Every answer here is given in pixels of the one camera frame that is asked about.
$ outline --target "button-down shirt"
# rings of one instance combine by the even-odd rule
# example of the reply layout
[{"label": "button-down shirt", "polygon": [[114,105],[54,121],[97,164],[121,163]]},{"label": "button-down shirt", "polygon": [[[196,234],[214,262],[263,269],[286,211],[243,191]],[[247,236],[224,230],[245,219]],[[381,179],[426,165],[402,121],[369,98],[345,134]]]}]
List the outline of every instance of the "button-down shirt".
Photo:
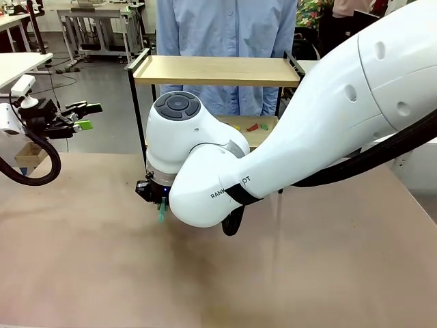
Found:
[{"label": "button-down shirt", "polygon": [[[274,57],[290,51],[297,0],[158,0],[159,55]],[[214,115],[274,115],[275,87],[162,85],[192,92]]]}]

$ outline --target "gray floor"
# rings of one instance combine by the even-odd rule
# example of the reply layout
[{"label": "gray floor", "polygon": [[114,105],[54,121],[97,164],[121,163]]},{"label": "gray floor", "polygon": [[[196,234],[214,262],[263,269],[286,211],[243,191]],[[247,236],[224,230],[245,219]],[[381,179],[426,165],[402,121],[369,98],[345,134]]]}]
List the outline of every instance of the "gray floor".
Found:
[{"label": "gray floor", "polygon": [[[65,61],[68,57],[66,47],[60,33],[44,33],[48,50],[55,54],[53,65]],[[92,63],[80,63],[80,72],[65,74],[73,77],[77,83],[55,90],[61,105],[67,105],[80,100],[89,103],[101,103],[104,112],[91,115],[89,118],[94,124],[94,130],[83,131],[68,140],[70,152],[100,152],[131,154],[141,153],[140,141],[135,122],[132,97],[128,83],[125,65],[117,58],[95,58]],[[54,74],[55,87],[72,83],[73,80],[65,76]],[[37,75],[34,92],[51,88],[48,75]],[[152,94],[149,87],[137,86],[143,125],[147,122],[147,115],[152,105]],[[38,95],[53,98],[53,91]],[[54,142],[60,152],[67,151],[65,140]],[[437,221],[437,195],[414,195],[428,214]]]}]

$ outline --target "white robotic arm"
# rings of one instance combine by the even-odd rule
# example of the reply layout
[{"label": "white robotic arm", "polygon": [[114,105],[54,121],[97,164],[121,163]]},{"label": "white robotic arm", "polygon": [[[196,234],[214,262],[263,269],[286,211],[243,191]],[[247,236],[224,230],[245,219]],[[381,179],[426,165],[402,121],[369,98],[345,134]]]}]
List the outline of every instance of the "white robotic arm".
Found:
[{"label": "white robotic arm", "polygon": [[[302,81],[267,140],[250,154],[242,135],[216,121],[203,105],[191,116],[180,108],[192,105],[180,104],[177,95],[159,98],[147,126],[147,158],[153,167],[148,171],[171,174],[167,187],[175,216],[192,226],[214,226],[232,210],[435,110],[435,12],[435,1],[419,0],[329,53]],[[412,22],[417,16],[420,24]],[[193,95],[179,96],[200,104]],[[237,147],[227,149],[223,145],[228,143]]]}]

